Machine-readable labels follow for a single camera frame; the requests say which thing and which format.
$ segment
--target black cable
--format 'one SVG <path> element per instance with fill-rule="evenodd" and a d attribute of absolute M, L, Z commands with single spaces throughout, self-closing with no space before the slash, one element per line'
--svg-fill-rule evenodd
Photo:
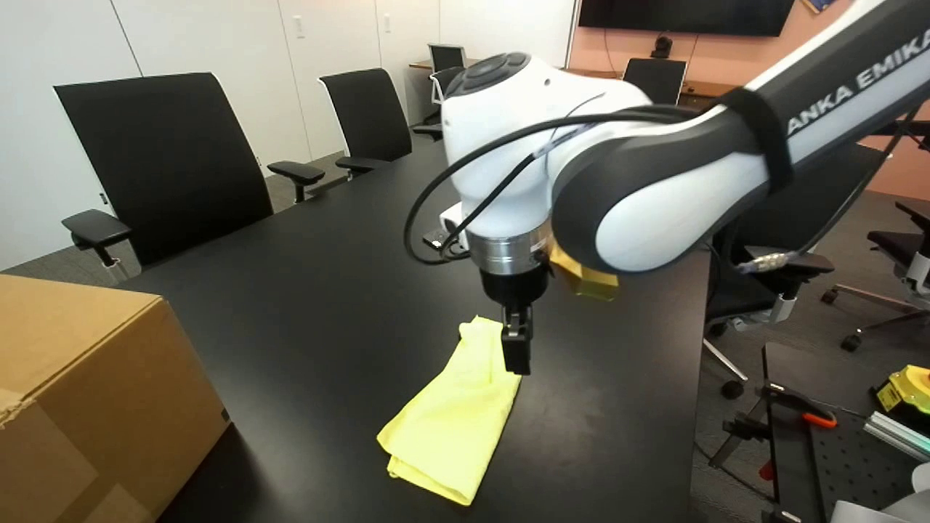
<path fill-rule="evenodd" d="M 446 249 L 450 242 L 457 242 L 457 239 L 470 226 L 470 220 L 478 220 L 478 217 L 498 200 L 498 194 L 505 192 L 505 189 L 512 185 L 512 181 L 520 178 L 520 170 L 524 170 L 530 163 L 536 163 L 536 155 L 526 155 L 526 157 L 483 198 L 483 202 L 478 202 L 475 213 L 467 213 L 465 220 L 457 223 L 457 226 L 447 232 L 447 239 L 441 242 L 440 249 Z"/>
<path fill-rule="evenodd" d="M 562 117 L 562 120 L 546 120 L 546 121 L 539 121 L 539 124 L 530 124 L 530 127 L 518 127 L 505 137 L 498 137 L 491 141 L 486 141 L 483 147 L 475 147 L 470 155 L 459 157 L 453 166 L 441 168 L 414 200 L 411 213 L 408 213 L 408 220 L 405 220 L 405 249 L 411 258 L 415 258 L 419 265 L 450 265 L 450 262 L 459 262 L 465 255 L 441 255 L 441 258 L 424 258 L 414 249 L 411 243 L 411 230 L 414 230 L 414 220 L 419 214 L 419 208 L 428 202 L 428 198 L 446 182 L 450 181 L 459 168 L 465 168 L 467 163 L 486 157 L 489 152 L 498 152 L 508 141 L 518 141 L 524 137 L 533 137 L 533 134 L 542 134 L 542 130 L 550 130 L 550 127 L 569 127 L 569 124 L 603 124 L 603 121 L 661 121 L 661 124 L 672 124 L 672 121 L 682 121 L 690 117 L 698 117 L 696 109 L 682 109 L 682 107 L 675 107 L 675 104 L 649 104 L 649 107 L 626 107 L 626 109 L 616 109 L 616 112 L 584 112 L 584 117 Z M 526 166 L 518 163 L 508 178 L 502 178 L 491 194 L 498 198 Z"/>
<path fill-rule="evenodd" d="M 712 458 L 712 457 L 709 457 L 709 451 L 703 451 L 703 447 L 698 444 L 698 439 L 696 439 L 696 451 L 698 451 L 706 462 Z M 767 503 L 777 503 L 777 496 L 774 496 L 774 493 L 767 493 L 767 490 L 761 490 L 760 484 L 754 484 L 754 483 L 741 480 L 741 477 L 736 477 L 736 470 L 730 470 L 730 467 L 725 467 L 725 464 L 716 464 L 716 470 L 720 470 L 720 473 L 726 473 L 732 483 L 738 483 L 738 484 L 749 487 L 757 496 L 761 496 L 761 499 L 767 499 Z"/>
<path fill-rule="evenodd" d="M 611 63 L 611 76 L 616 76 L 619 67 L 613 63 L 613 56 L 611 56 L 611 46 L 608 46 L 608 32 L 604 32 L 604 56 L 608 56 L 608 63 Z"/>
<path fill-rule="evenodd" d="M 116 9 L 116 0 L 111 0 L 111 9 L 113 9 L 113 18 L 116 18 L 116 27 L 119 27 L 119 32 L 123 32 L 123 41 L 126 41 L 126 46 L 129 46 L 129 56 L 135 59 L 135 63 L 138 63 L 138 69 L 139 69 L 139 79 L 142 79 L 146 73 L 142 73 L 142 63 L 139 63 L 139 59 L 138 59 L 135 44 L 129 41 L 126 24 L 123 24 L 119 9 Z"/>

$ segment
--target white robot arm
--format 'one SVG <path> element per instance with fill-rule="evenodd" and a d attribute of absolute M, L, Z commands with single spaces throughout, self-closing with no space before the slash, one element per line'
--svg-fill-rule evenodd
<path fill-rule="evenodd" d="M 626 83 L 512 51 L 467 67 L 441 104 L 470 258 L 505 307 L 508 367 L 530 371 L 530 304 L 546 242 L 587 266 L 649 274 L 738 202 L 928 98 L 928 0 L 857 0 L 835 27 L 719 107 L 649 107 Z"/>

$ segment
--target white wall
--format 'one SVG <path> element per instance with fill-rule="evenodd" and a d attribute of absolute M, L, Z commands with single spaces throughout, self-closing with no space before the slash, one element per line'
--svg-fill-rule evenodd
<path fill-rule="evenodd" d="M 310 157 L 341 152 L 344 134 L 321 76 L 382 63 L 374 0 L 279 0 Z"/>
<path fill-rule="evenodd" d="M 0 0 L 0 266 L 71 243 L 98 181 L 52 83 L 138 76 L 107 0 Z"/>
<path fill-rule="evenodd" d="M 440 0 L 379 0 L 382 67 L 398 88 L 408 121 L 433 112 L 428 101 L 431 79 L 414 73 L 411 63 L 424 60 L 428 44 L 441 41 L 440 14 Z"/>
<path fill-rule="evenodd" d="M 308 159 L 308 134 L 274 0 L 116 0 L 146 76 L 209 69 L 263 166 Z"/>
<path fill-rule="evenodd" d="M 536 51 L 565 67 L 576 0 L 440 0 L 440 38 L 475 56 Z"/>

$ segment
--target black table surface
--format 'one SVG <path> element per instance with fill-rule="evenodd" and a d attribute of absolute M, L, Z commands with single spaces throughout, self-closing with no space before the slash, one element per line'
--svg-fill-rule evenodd
<path fill-rule="evenodd" d="M 874 401 L 868 396 L 873 385 L 883 383 L 893 371 L 903 370 L 906 362 L 915 362 L 915 367 L 930 362 L 930 356 L 921 351 L 879 348 L 879 345 L 863 345 L 860 351 L 851 351 L 851 355 L 842 351 L 839 345 L 822 345 L 819 351 L 767 343 L 761 351 L 765 374 L 767 381 L 778 381 L 832 407 L 839 415 L 839 426 L 835 435 L 838 444 L 839 439 L 873 439 L 863 432 L 863 422 L 874 410 Z M 777 462 L 778 508 L 794 510 L 802 521 L 828 521 L 832 505 L 822 505 L 822 490 L 819 490 L 828 484 L 818 483 L 818 454 L 815 454 L 812 431 L 790 410 L 770 410 L 770 415 L 774 415 L 774 462 Z M 863 458 L 866 457 L 851 458 L 847 473 L 848 477 L 857 477 L 860 470 L 866 473 Z M 893 462 L 902 462 L 902 454 L 886 447 L 883 458 L 893 464 Z"/>
<path fill-rule="evenodd" d="M 553 282 L 536 374 L 470 508 L 386 477 L 374 432 L 459 322 L 501 316 L 470 262 L 405 255 L 405 214 L 440 166 L 422 144 L 146 271 L 138 287 L 172 303 L 236 423 L 164 521 L 685 521 L 706 255 L 626 278 L 613 303 Z"/>

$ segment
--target floor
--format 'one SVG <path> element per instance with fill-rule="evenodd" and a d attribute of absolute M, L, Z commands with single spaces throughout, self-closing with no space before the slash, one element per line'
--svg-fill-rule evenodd
<path fill-rule="evenodd" d="M 271 178 L 274 208 L 295 202 L 295 189 L 289 181 Z M 760 348 L 765 340 L 778 340 L 787 345 L 812 348 L 822 356 L 851 356 L 838 348 L 838 340 L 854 324 L 893 316 L 883 304 L 868 304 L 860 298 L 839 298 L 838 304 L 822 304 L 819 293 L 832 282 L 860 284 L 879 293 L 906 298 L 906 287 L 895 278 L 890 262 L 880 253 L 873 253 L 866 243 L 868 230 L 911 230 L 906 217 L 895 213 L 890 198 L 863 194 L 854 208 L 832 230 L 819 243 L 819 253 L 828 255 L 838 271 L 818 278 L 800 297 L 794 316 L 781 324 L 757 327 L 757 330 L 730 330 L 719 345 L 738 362 L 745 371 L 760 381 L 761 356 Z M 84 253 L 61 249 L 29 265 L 13 266 L 10 274 L 66 278 L 66 282 L 107 282 L 111 277 Z M 767 462 L 767 447 L 761 441 L 741 444 L 726 462 L 730 473 L 709 467 L 701 451 L 716 451 L 725 441 L 720 423 L 738 410 L 754 403 L 754 396 L 726 401 L 719 396 L 719 385 L 726 381 L 716 361 L 703 361 L 701 370 L 701 403 L 698 403 L 698 432 L 696 432 L 696 458 L 691 458 L 691 521 L 698 523 L 760 523 L 760 515 L 770 505 L 761 493 L 770 490 L 767 483 L 757 477 L 760 464 Z"/>

